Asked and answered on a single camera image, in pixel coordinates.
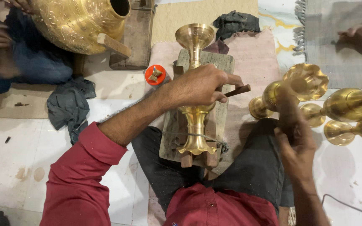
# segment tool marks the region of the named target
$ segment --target wooden board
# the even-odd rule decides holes
[[[109,65],[114,70],[146,69],[150,59],[153,11],[135,10],[154,7],[154,0],[131,0],[131,14],[125,20],[124,36],[121,43],[132,51],[130,58],[111,53]]]
[[[225,54],[213,54],[209,52],[203,51],[201,53],[201,63],[205,64],[214,64],[218,69],[221,69],[227,73],[234,72],[234,58],[230,55]],[[183,66],[184,71],[188,70],[189,67],[189,54],[186,49],[182,49],[180,54],[178,55],[177,65]],[[222,88],[223,93],[229,92],[231,89],[230,85],[224,85]],[[214,118],[216,119],[216,139],[222,140],[224,134],[224,124],[227,116],[227,106],[228,102],[223,104],[220,102],[216,102],[215,108],[209,113],[207,118],[213,118],[210,114],[214,114]],[[164,129],[163,131],[168,132],[178,132],[178,121],[177,121],[178,110],[170,110],[166,113],[165,121],[164,121]],[[176,150],[177,145],[176,141],[178,139],[178,135],[175,134],[167,134],[163,132],[163,136],[161,139],[159,156],[164,159],[168,159],[171,161],[180,162],[181,154]],[[220,159],[220,148],[217,150],[217,160]],[[193,164],[197,166],[204,166],[205,156],[203,154],[194,156]]]

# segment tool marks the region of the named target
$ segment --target blue jeans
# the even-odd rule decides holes
[[[62,84],[71,78],[72,53],[48,42],[30,16],[12,8],[5,23],[13,39],[13,60],[21,75],[13,79],[0,78],[0,93],[8,91],[12,82]]]

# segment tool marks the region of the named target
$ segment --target shirt sleeve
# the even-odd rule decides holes
[[[109,189],[100,181],[126,151],[96,122],[84,129],[79,141],[51,165],[40,225],[111,225]]]

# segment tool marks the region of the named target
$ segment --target rug fringe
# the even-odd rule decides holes
[[[303,26],[294,29],[294,41],[296,41],[297,45],[295,48],[293,48],[293,55],[297,56],[304,54],[306,56],[304,47],[306,0],[297,0],[294,10],[295,15],[298,17],[299,21],[303,24]]]

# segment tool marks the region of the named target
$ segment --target red shirt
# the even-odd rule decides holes
[[[96,122],[51,165],[41,226],[110,226],[109,189],[101,177],[127,151],[108,139]],[[167,209],[166,226],[278,225],[273,205],[234,191],[214,192],[202,184],[180,188]]]

